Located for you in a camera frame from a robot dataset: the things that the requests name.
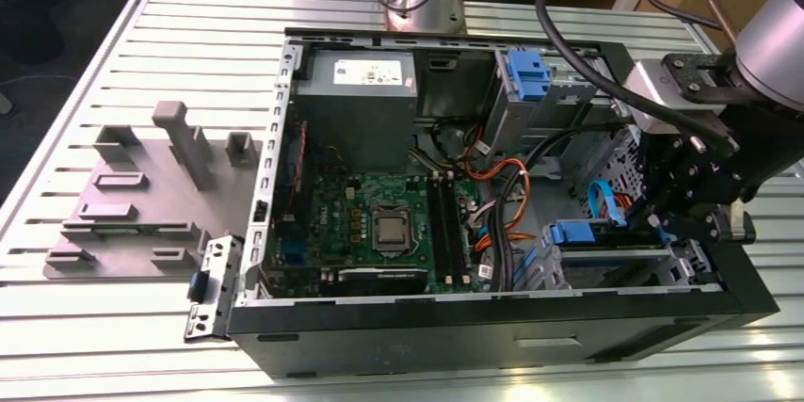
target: motherboard chip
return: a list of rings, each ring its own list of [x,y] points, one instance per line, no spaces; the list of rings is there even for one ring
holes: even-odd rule
[[[377,242],[380,244],[402,244],[406,225],[404,218],[389,217],[377,219]]]
[[[397,258],[410,251],[410,210],[406,206],[372,206],[374,251]]]

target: expansion slot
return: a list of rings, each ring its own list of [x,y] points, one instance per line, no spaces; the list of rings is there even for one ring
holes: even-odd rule
[[[436,281],[452,282],[450,255],[445,237],[444,210],[441,206],[441,180],[426,180],[426,209],[429,213],[429,240],[436,260]]]
[[[452,263],[452,280],[454,283],[469,283],[466,273],[466,259],[464,257],[464,239],[461,237],[461,223],[458,206],[454,196],[454,185],[450,179],[441,180],[441,213],[449,262]]]

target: open computer tower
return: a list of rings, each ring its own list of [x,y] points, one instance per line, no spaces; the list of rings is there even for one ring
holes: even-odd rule
[[[622,83],[625,48],[573,46]],[[530,168],[494,290],[477,245],[498,184],[469,177],[466,147],[489,168],[628,117],[546,41],[288,30],[272,97],[248,233],[209,242],[188,341],[233,340],[276,377],[510,368],[638,360],[777,311],[737,245],[565,247],[577,223],[610,221],[593,181],[618,209],[640,195],[633,126],[573,136]]]

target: metal bracket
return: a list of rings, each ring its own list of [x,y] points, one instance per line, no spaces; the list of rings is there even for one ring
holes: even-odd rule
[[[228,313],[241,257],[241,237],[226,235],[208,241],[201,269],[193,274],[186,291],[192,301],[186,317],[186,343],[230,340],[226,336]]]

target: slotted aluminum surface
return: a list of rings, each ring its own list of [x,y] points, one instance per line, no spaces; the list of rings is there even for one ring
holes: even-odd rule
[[[656,14],[554,9],[569,38],[622,42],[633,58],[706,46]],[[468,4],[473,34],[541,37],[532,8]],[[804,394],[804,182],[769,181],[749,205],[749,254],[781,313],[698,337],[641,362],[385,377],[270,379],[229,344],[182,343],[184,281],[64,283],[45,249],[96,163],[104,124],[160,137],[150,108],[184,101],[209,139],[258,135],[288,26],[382,29],[374,0],[129,0],[20,183],[0,210],[0,397],[190,400],[769,400]],[[225,389],[224,394],[197,394]]]

